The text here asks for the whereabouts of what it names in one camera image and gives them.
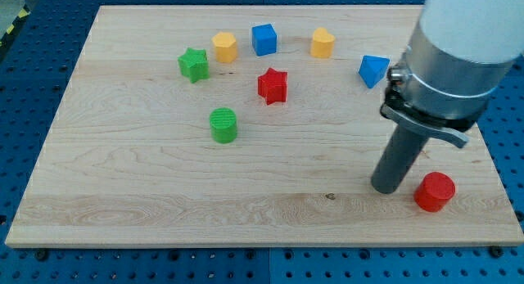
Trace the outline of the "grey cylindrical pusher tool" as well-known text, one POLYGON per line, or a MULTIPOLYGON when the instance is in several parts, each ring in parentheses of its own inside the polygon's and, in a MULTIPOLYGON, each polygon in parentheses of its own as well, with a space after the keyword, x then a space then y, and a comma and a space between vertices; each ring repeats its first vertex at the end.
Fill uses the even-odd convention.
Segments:
POLYGON ((397 125, 373 171, 373 188, 382 194, 395 192, 427 141, 427 137, 397 125))

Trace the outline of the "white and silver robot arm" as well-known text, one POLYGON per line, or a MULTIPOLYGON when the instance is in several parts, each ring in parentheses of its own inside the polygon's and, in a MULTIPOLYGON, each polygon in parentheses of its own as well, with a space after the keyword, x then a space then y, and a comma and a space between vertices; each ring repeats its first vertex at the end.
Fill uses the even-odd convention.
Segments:
POLYGON ((397 126, 371 184, 395 192, 431 138, 462 148, 523 52, 523 0, 426 0, 380 108, 397 126))

